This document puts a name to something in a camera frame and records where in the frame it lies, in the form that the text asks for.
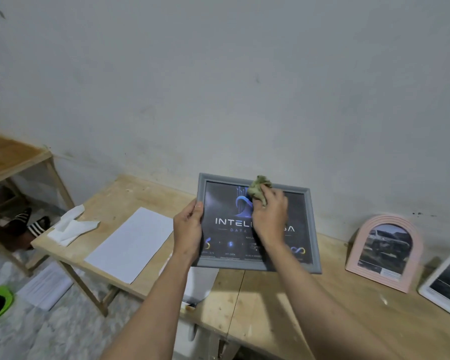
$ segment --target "arched picture frame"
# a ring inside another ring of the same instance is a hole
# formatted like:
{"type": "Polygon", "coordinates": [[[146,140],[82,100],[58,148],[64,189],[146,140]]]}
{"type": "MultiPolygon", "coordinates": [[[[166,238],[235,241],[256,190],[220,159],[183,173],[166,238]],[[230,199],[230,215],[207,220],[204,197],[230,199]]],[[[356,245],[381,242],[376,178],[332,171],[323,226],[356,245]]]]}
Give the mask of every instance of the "arched picture frame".
{"type": "Polygon", "coordinates": [[[381,214],[360,227],[346,270],[408,293],[422,252],[423,241],[414,225],[381,214]]]}

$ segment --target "forearm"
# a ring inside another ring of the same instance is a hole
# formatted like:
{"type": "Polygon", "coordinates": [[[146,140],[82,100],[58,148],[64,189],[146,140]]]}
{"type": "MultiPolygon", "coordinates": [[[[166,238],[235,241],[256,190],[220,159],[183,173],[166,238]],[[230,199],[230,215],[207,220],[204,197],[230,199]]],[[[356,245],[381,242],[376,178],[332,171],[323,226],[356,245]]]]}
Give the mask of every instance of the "forearm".
{"type": "Polygon", "coordinates": [[[301,267],[284,243],[267,248],[267,252],[317,360],[398,359],[301,267]]]}
{"type": "Polygon", "coordinates": [[[140,308],[101,357],[171,359],[191,260],[172,255],[140,308]]]}

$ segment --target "wooden table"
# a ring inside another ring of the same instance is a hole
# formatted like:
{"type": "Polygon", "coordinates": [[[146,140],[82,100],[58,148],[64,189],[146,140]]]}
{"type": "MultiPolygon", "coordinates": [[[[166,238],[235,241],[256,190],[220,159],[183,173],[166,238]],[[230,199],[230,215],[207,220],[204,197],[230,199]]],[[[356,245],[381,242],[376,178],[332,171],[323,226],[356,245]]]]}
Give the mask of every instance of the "wooden table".
{"type": "MultiPolygon", "coordinates": [[[[84,262],[84,258],[139,207],[173,217],[192,195],[131,176],[120,176],[110,187],[85,203],[79,220],[100,220],[96,230],[62,247],[45,234],[32,242],[59,260],[94,304],[107,314],[109,293],[100,302],[70,265],[145,298],[173,248],[173,234],[132,284],[120,282],[84,262]]],[[[405,294],[345,270],[348,245],[318,235],[323,268],[318,282],[359,321],[384,339],[405,359],[450,359],[450,314],[412,290],[405,294]]],[[[418,273],[413,288],[420,278],[418,273]]],[[[285,360],[312,359],[288,299],[274,272],[220,269],[210,295],[182,317],[229,341],[221,360],[229,360],[238,345],[285,360]]],[[[209,348],[215,353],[216,335],[209,348]]]]}
{"type": "MultiPolygon", "coordinates": [[[[55,169],[50,151],[0,136],[0,181],[6,181],[15,193],[15,198],[26,201],[11,176],[42,162],[45,164],[67,207],[74,207],[75,205],[55,169]]],[[[32,275],[33,269],[43,260],[43,256],[35,256],[29,263],[25,264],[15,258],[1,243],[0,253],[28,276],[32,275]]]]}
{"type": "MultiPolygon", "coordinates": [[[[158,278],[158,273],[173,250],[173,233],[156,252],[138,277],[127,284],[97,269],[84,259],[95,248],[124,223],[139,207],[174,217],[194,196],[156,183],[132,176],[121,175],[107,189],[95,194],[85,205],[85,212],[79,221],[100,221],[96,230],[79,236],[67,247],[63,247],[47,236],[47,232],[32,241],[34,248],[45,251],[59,261],[66,272],[79,285],[103,315],[107,315],[107,305],[116,291],[110,291],[102,301],[86,287],[71,266],[94,274],[106,282],[126,292],[144,299],[158,278]]],[[[243,270],[221,269],[208,297],[194,310],[182,310],[182,317],[223,337],[227,336],[233,310],[239,295],[243,270]]]]}
{"type": "MultiPolygon", "coordinates": [[[[323,274],[314,278],[361,323],[404,359],[450,359],[450,314],[414,290],[423,267],[405,294],[347,272],[347,243],[318,234],[318,246],[323,274]]],[[[228,339],[285,360],[313,359],[273,272],[245,272],[228,339]]]]}

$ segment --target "green rag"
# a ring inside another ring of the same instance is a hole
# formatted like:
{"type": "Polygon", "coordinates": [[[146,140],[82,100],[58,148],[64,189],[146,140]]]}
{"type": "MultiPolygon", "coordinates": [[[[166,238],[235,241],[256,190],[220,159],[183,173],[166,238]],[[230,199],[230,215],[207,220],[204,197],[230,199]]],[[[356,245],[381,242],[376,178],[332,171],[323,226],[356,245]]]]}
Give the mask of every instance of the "green rag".
{"type": "Polygon", "coordinates": [[[268,188],[272,188],[272,182],[267,179],[264,175],[258,175],[257,179],[250,184],[250,187],[246,193],[251,197],[261,201],[264,207],[267,206],[267,200],[265,199],[264,193],[262,192],[261,184],[264,184],[268,188]]]}

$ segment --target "left hand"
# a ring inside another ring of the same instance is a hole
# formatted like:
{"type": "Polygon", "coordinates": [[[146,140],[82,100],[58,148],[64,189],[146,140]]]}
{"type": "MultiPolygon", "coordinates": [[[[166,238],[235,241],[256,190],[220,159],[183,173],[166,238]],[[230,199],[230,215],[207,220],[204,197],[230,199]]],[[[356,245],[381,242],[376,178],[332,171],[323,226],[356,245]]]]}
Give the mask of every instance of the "left hand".
{"type": "Polygon", "coordinates": [[[173,255],[181,255],[192,263],[198,257],[204,214],[204,203],[192,200],[173,218],[173,255]]]}

